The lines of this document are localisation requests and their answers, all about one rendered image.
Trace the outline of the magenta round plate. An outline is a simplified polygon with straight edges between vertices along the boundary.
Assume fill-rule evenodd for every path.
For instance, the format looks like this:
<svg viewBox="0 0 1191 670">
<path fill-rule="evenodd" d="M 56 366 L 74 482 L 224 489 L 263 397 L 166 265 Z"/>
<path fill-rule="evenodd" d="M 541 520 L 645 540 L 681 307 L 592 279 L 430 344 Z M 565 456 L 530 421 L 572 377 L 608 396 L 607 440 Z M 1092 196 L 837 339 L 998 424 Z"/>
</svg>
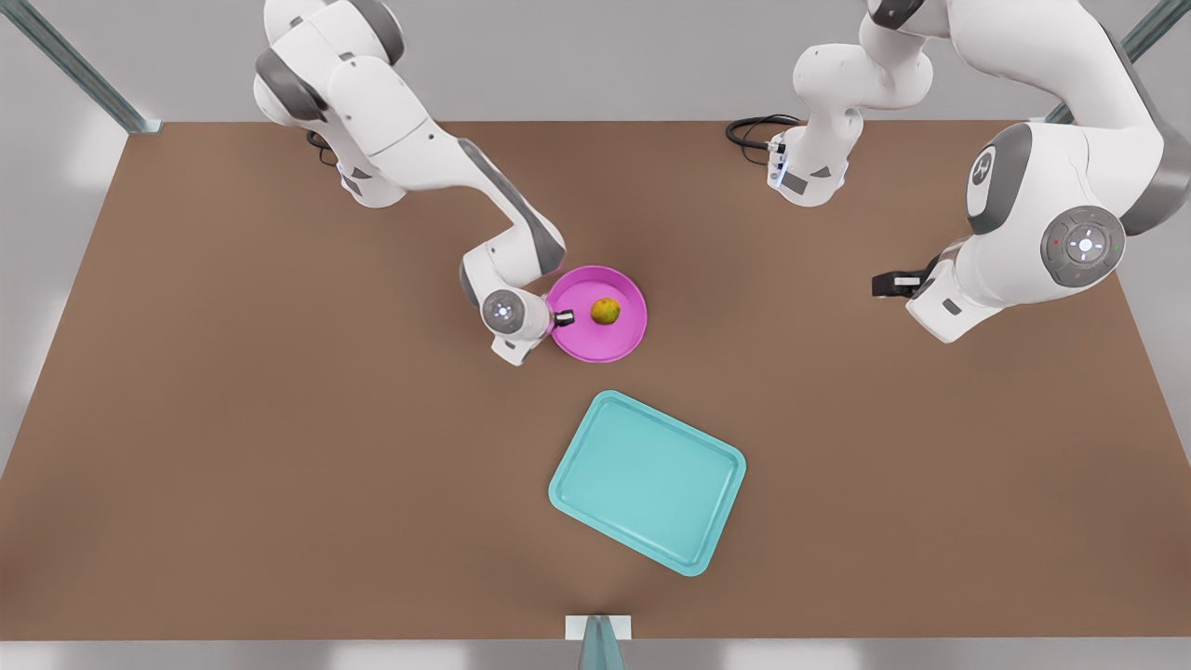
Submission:
<svg viewBox="0 0 1191 670">
<path fill-rule="evenodd" d="M 593 305 L 601 300 L 621 306 L 615 323 L 600 324 L 592 318 Z M 573 313 L 573 323 L 555 328 L 551 338 L 562 352 L 582 362 L 621 361 L 640 345 L 648 324 L 638 284 L 600 264 L 565 273 L 547 293 L 547 302 L 554 313 Z"/>
</svg>

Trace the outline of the turquoise rectangular tray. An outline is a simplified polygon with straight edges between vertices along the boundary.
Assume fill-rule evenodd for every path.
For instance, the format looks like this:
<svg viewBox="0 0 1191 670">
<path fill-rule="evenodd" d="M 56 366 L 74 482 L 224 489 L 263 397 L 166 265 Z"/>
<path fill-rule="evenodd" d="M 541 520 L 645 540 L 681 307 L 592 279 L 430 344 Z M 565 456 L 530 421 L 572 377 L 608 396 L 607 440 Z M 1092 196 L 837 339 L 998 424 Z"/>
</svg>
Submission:
<svg viewBox="0 0 1191 670">
<path fill-rule="evenodd" d="M 554 508 L 679 572 L 706 572 L 747 474 L 738 449 L 599 392 L 547 488 Z"/>
</svg>

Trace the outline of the silver frame post with foot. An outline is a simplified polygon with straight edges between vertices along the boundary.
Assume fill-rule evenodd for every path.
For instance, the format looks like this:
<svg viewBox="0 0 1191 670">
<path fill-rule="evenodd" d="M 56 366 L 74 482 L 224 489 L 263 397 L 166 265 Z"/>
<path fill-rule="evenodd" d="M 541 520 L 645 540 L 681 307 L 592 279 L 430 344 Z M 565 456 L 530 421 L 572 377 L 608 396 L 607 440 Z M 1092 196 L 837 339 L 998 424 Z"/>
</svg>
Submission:
<svg viewBox="0 0 1191 670">
<path fill-rule="evenodd" d="M 576 670 L 626 670 L 621 643 L 631 640 L 630 615 L 567 615 L 565 639 L 580 641 Z"/>
</svg>

